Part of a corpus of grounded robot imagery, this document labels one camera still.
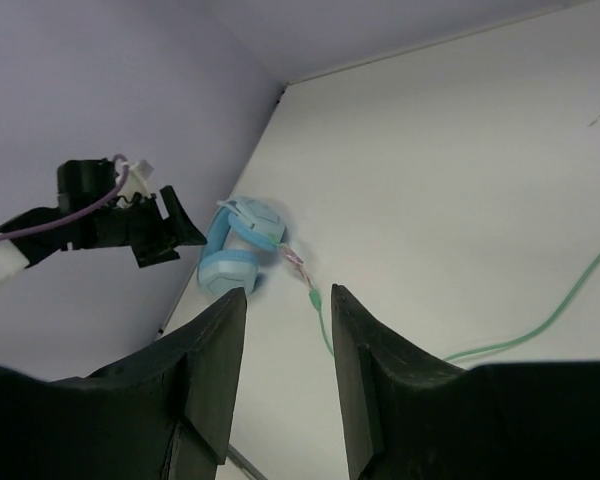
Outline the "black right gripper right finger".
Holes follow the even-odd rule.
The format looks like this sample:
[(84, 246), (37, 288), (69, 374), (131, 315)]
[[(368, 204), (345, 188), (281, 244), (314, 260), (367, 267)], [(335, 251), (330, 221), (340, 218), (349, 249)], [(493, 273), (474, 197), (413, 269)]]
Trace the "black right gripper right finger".
[(600, 479), (600, 361), (462, 369), (331, 290), (353, 479)]

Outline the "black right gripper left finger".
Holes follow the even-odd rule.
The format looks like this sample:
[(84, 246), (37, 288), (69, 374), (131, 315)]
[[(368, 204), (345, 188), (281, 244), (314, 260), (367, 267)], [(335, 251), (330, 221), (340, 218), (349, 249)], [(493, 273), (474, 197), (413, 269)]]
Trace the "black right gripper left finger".
[(246, 327), (234, 289), (85, 378), (0, 367), (0, 479), (212, 479), (226, 462)]

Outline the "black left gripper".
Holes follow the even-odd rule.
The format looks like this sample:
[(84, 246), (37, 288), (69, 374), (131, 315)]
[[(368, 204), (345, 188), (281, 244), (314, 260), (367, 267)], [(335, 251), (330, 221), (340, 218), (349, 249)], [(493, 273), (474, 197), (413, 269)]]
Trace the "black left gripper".
[[(118, 184), (121, 174), (106, 159), (69, 160), (57, 169), (58, 205), (38, 207), (10, 221), (12, 232), (69, 219), (99, 200)], [(175, 261), (177, 246), (204, 246), (205, 235), (193, 224), (174, 188), (158, 195), (137, 191), (129, 176), (124, 190), (94, 211), (62, 226), (13, 240), (36, 265), (58, 251), (129, 247), (139, 267)]]

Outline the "light blue headphones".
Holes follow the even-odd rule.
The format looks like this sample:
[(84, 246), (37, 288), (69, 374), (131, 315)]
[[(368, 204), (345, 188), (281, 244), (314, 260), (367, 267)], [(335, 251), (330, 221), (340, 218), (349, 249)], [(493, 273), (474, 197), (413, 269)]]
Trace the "light blue headphones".
[(201, 291), (220, 297), (234, 288), (251, 294), (259, 277), (258, 251), (271, 253), (286, 221), (269, 204), (247, 196), (218, 203), (196, 270)]

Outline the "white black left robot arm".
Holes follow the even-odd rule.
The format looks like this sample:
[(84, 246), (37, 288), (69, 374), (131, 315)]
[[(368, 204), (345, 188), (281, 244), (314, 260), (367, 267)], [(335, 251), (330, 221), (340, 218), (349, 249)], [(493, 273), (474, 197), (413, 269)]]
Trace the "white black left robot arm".
[(58, 251), (129, 247), (139, 267), (177, 260), (180, 246), (207, 240), (174, 189), (152, 193), (153, 168), (112, 159), (69, 160), (57, 169), (56, 207), (37, 207), (0, 225), (0, 284)]

